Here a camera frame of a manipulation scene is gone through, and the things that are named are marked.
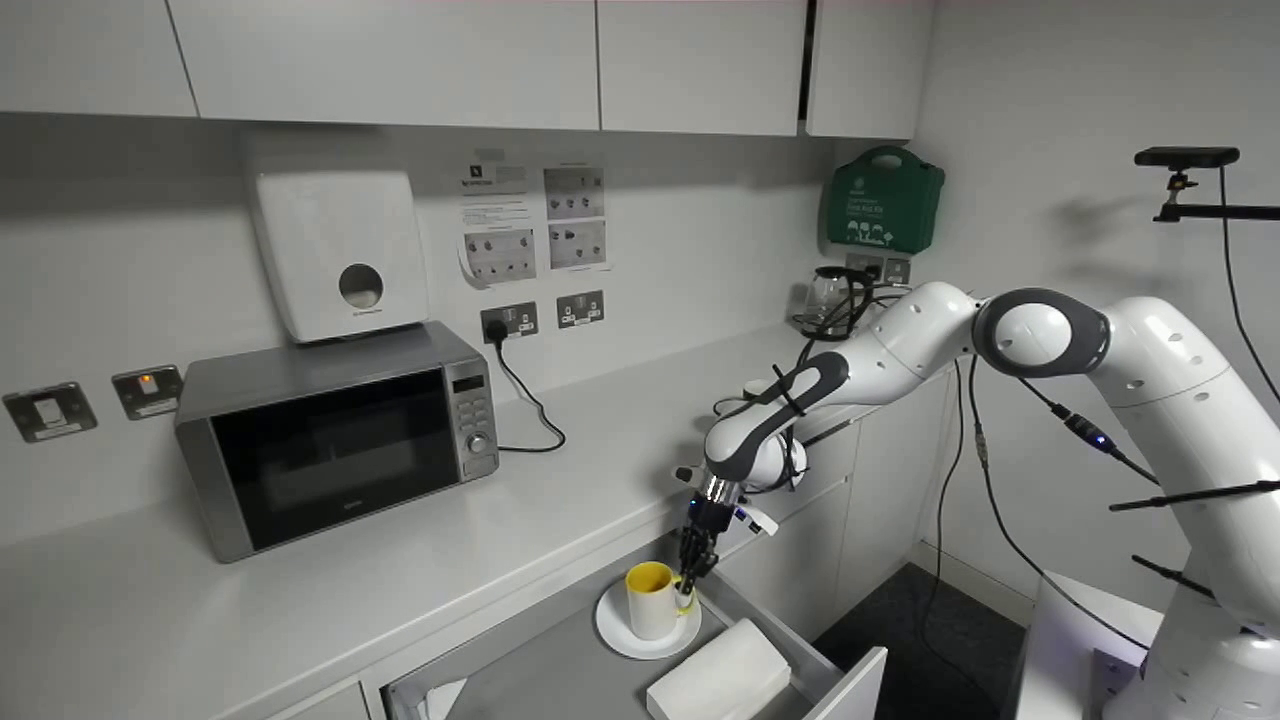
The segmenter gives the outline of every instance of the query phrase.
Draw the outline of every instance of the white saucer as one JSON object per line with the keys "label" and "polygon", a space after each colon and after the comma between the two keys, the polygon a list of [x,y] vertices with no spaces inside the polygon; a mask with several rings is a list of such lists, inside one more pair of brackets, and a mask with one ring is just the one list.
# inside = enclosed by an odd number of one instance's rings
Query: white saucer
{"label": "white saucer", "polygon": [[598,600],[598,632],[599,640],[630,656],[630,661],[667,661],[667,656],[679,656],[698,632],[703,628],[703,600],[693,596],[693,607],[679,612],[679,624],[672,636],[658,636],[658,640],[639,640],[630,624],[630,596],[624,596],[624,584],[608,584]]}

